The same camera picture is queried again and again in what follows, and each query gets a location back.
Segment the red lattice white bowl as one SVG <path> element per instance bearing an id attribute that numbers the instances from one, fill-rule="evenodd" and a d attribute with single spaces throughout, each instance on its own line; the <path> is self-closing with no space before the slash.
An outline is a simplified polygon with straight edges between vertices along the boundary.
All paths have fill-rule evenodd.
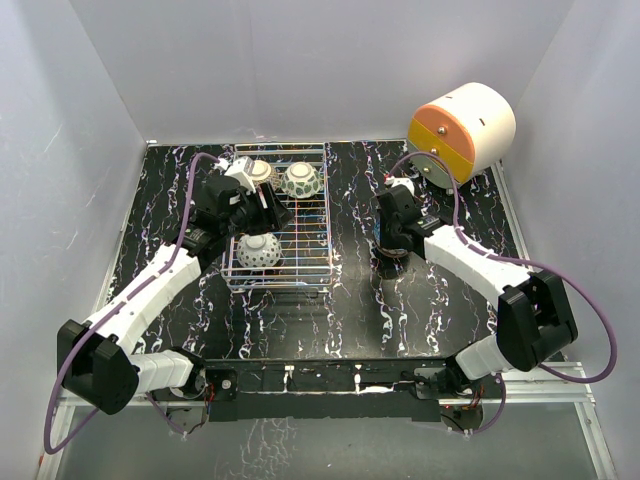
<path id="1" fill-rule="evenodd" d="M 381 255 L 387 258 L 393 258 L 393 259 L 403 258 L 409 254 L 409 252 L 405 249 L 386 249 L 381 246 L 378 246 L 377 250 L 380 252 Z"/>

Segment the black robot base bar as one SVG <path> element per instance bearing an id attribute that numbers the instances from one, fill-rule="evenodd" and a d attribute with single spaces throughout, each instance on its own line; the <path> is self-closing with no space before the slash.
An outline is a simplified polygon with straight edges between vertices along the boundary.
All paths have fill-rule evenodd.
<path id="1" fill-rule="evenodd" d="M 405 418 L 438 422 L 453 408 L 476 413 L 504 403 L 495 376 L 459 376 L 444 359 L 212 360 L 186 386 L 159 387 L 157 399 L 201 402 L 210 422 L 262 418 Z"/>

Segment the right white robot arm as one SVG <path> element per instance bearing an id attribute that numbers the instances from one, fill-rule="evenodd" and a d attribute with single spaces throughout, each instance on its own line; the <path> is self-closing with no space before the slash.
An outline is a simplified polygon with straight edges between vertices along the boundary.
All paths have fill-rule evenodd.
<path id="1" fill-rule="evenodd" d="M 466 397 L 482 378 L 528 372 L 578 338 L 563 280 L 540 269 L 492 260 L 460 228 L 421 213 L 410 189 L 396 185 L 376 196 L 379 248 L 413 252 L 454 273 L 494 308 L 496 332 L 445 360 L 432 379 L 442 391 Z"/>

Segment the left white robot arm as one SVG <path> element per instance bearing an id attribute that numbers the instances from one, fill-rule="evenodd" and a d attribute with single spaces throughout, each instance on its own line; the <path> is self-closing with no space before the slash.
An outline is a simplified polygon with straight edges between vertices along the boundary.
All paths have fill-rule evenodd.
<path id="1" fill-rule="evenodd" d="M 159 314 L 225 251 L 238 234 L 259 235 L 286 226 L 292 213 L 269 183 L 214 175 L 188 188 L 178 233 L 161 244 L 151 262 L 101 310 L 57 334 L 62 386 L 99 411 L 113 415 L 141 394 L 171 388 L 186 399 L 200 396 L 207 376 L 202 361 L 178 347 L 138 354 L 136 344 Z"/>

